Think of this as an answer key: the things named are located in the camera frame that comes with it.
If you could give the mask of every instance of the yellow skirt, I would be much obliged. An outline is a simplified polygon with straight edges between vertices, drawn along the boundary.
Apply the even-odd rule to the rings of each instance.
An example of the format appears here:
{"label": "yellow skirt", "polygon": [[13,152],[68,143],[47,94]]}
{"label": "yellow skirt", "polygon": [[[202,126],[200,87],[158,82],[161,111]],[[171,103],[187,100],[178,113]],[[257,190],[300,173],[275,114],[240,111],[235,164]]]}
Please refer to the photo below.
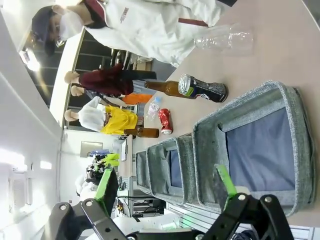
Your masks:
{"label": "yellow skirt", "polygon": [[125,129],[134,129],[137,125],[138,116],[129,110],[106,106],[105,112],[110,113],[111,117],[101,130],[101,133],[122,135]]}

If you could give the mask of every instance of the black soda can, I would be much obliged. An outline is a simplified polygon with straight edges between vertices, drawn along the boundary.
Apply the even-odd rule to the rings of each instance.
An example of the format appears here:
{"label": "black soda can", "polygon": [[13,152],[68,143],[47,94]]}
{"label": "black soda can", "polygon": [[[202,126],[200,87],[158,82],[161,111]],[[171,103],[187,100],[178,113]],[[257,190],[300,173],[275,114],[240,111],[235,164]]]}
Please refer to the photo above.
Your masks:
{"label": "black soda can", "polygon": [[215,103],[222,103],[228,96],[228,88],[223,83],[207,83],[193,76],[183,74],[178,84],[179,93],[187,97],[201,97]]}

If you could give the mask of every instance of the yellow cloth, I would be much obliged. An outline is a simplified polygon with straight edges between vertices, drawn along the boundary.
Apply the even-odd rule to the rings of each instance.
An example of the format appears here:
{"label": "yellow cloth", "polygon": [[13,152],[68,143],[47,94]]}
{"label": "yellow cloth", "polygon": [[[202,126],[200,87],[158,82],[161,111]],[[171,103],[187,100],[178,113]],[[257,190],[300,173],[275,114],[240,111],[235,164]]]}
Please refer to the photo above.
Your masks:
{"label": "yellow cloth", "polygon": [[119,166],[119,154],[118,153],[110,153],[108,154],[104,159],[102,159],[102,162],[105,166],[108,164],[111,164],[112,167]]}
{"label": "yellow cloth", "polygon": [[109,122],[102,128],[104,134],[124,134],[125,129],[134,129],[138,116],[129,110],[122,110],[116,106],[106,106],[105,112],[110,113]]}

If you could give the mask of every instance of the maroon sweater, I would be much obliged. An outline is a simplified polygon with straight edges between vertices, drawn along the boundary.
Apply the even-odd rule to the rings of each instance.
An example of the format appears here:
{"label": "maroon sweater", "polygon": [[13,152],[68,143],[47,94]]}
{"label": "maroon sweater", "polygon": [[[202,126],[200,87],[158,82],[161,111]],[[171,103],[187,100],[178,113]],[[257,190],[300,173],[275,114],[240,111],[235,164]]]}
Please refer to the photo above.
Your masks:
{"label": "maroon sweater", "polygon": [[134,91],[132,80],[122,80],[123,64],[114,67],[83,73],[79,76],[79,83],[87,90],[93,90],[107,95],[129,95]]}

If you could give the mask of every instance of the bottle neck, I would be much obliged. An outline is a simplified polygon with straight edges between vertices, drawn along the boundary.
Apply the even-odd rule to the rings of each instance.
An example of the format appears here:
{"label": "bottle neck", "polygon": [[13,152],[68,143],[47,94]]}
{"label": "bottle neck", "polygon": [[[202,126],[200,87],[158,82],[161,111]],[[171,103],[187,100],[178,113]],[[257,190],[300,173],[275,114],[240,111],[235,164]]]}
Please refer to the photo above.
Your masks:
{"label": "bottle neck", "polygon": [[144,87],[147,89],[153,89],[159,92],[166,92],[166,83],[165,82],[158,82],[158,81],[146,81],[144,83]]}

